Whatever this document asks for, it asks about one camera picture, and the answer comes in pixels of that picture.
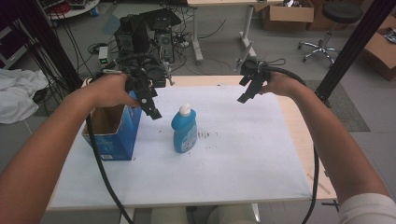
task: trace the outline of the shirt sleeve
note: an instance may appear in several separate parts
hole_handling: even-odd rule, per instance
[[[340,207],[339,224],[396,224],[396,203],[382,194],[364,193]]]

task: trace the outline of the forearm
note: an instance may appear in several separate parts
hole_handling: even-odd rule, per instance
[[[42,218],[79,127],[92,109],[87,97],[79,92],[66,97],[0,175],[0,217],[7,223],[38,223]]]
[[[389,195],[345,126],[311,90],[294,87],[291,98],[304,117],[339,203],[360,193]]]

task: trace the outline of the white cap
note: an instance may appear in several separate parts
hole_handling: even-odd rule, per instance
[[[178,112],[180,113],[181,116],[183,117],[188,117],[191,113],[191,106],[189,104],[184,104]]]

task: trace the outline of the blue bottle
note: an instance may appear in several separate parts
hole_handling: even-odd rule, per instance
[[[172,119],[174,147],[179,153],[190,150],[197,141],[196,113],[189,104],[183,105]]]

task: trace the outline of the hand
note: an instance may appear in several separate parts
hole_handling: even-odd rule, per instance
[[[128,77],[125,74],[106,75],[89,85],[73,92],[78,97],[88,95],[92,107],[110,107],[114,105],[129,105],[139,107],[136,99],[125,91],[125,82]]]
[[[262,86],[259,94],[272,92],[276,95],[291,97],[293,91],[298,88],[304,88],[304,85],[282,73],[271,72],[271,81],[267,85]]]

